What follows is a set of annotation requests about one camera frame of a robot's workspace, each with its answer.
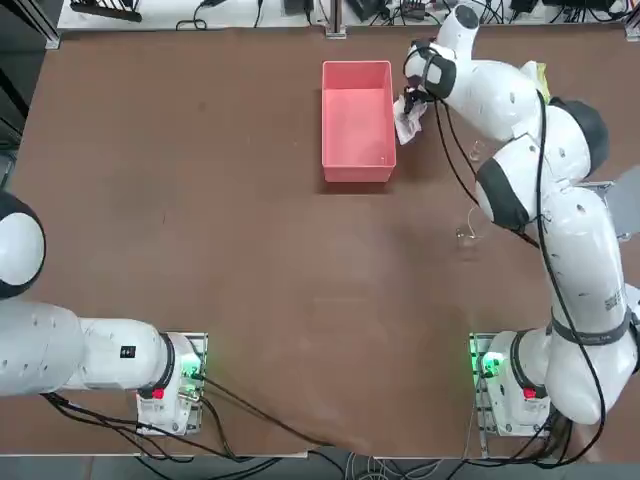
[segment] brown table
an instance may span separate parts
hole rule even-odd
[[[320,170],[322,61],[389,59],[398,91],[409,41],[434,33],[67,38],[46,56],[13,182],[47,232],[46,267],[28,296],[81,316],[207,331],[209,372],[220,382],[339,446],[460,456],[473,390],[467,334],[547,322],[538,253],[498,229],[475,252],[457,247],[470,203],[448,170],[432,112],[419,141],[398,149],[385,190],[329,188]],[[552,93],[601,112],[611,159],[597,178],[636,162],[627,112],[640,109],[632,94],[639,54],[621,28],[601,25],[487,28],[476,46],[479,58],[546,62]],[[477,134],[457,120],[469,147]],[[640,284],[638,241],[623,250],[627,280]],[[73,398],[133,415],[130,394]],[[638,461],[628,446],[638,440],[639,400],[634,379],[592,458]],[[239,453],[309,447],[216,404]],[[0,405],[2,453],[134,451],[37,397]],[[198,438],[217,445],[210,419]],[[474,429],[473,455],[477,443]],[[501,439],[490,449],[515,446]]]

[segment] yellow object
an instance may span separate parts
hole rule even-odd
[[[545,103],[549,103],[551,100],[551,93],[549,93],[549,85],[547,84],[547,77],[545,75],[545,71],[547,70],[546,63],[538,63],[536,75],[538,77],[538,82],[540,83],[540,92],[544,97]]]

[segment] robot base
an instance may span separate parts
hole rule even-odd
[[[483,456],[488,456],[487,434],[530,437],[545,425],[549,416],[549,397],[525,399],[522,388],[513,377],[509,365],[513,335],[514,332],[469,335]],[[545,429],[538,436],[547,435]]]
[[[205,374],[207,364],[206,333],[167,332],[175,350],[175,363],[169,384],[162,394],[154,392],[153,398],[136,394],[138,421],[172,432],[188,435],[200,431],[203,382],[190,375]],[[162,435],[146,428],[138,429],[143,435]]]

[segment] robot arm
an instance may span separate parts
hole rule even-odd
[[[447,103],[486,137],[507,142],[477,172],[478,203],[501,227],[535,229],[542,123],[536,83],[524,70],[473,60],[477,30],[473,10],[458,5],[434,41],[414,42],[404,67],[409,90]],[[581,102],[553,99],[545,110],[540,213],[547,250],[609,409],[637,363],[626,300],[637,291],[624,284],[606,205],[577,186],[607,158],[608,132],[598,112]],[[549,327],[501,332],[491,344],[495,363],[485,373],[500,434],[534,434],[550,402],[578,423],[599,420],[594,379],[553,289],[551,303],[551,318],[541,320]]]
[[[40,274],[40,220],[0,191],[0,397],[57,390],[135,390],[139,421],[186,433],[203,362],[186,335],[129,319],[78,318],[15,297]]]

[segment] pink plastic box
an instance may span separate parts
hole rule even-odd
[[[396,166],[389,62],[322,65],[322,167],[327,182],[386,182]]]

